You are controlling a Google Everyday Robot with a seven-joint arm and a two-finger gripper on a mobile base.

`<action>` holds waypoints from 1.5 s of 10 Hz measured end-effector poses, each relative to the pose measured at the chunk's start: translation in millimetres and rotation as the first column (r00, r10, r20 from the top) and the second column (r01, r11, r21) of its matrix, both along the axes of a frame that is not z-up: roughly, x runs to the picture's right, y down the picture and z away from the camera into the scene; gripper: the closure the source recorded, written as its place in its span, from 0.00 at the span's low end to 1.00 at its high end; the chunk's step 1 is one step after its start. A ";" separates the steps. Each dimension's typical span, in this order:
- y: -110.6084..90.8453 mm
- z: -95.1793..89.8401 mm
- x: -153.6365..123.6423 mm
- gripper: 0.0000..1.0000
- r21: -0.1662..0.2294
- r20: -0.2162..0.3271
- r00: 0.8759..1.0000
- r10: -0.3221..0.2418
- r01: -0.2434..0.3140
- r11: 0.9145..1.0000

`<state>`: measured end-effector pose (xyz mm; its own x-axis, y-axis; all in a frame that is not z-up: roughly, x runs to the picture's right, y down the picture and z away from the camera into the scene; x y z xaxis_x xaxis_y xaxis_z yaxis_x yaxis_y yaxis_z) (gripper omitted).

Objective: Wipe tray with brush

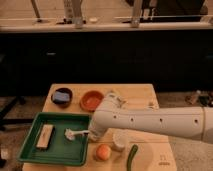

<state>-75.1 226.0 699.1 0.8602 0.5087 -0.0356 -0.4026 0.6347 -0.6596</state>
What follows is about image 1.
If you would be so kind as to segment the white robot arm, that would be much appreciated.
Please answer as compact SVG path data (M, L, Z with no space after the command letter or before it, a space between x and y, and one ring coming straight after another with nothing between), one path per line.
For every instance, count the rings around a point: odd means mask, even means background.
M109 128L168 135L213 144L213 108L176 107L124 109L114 92L105 95L89 124L89 137L98 141Z

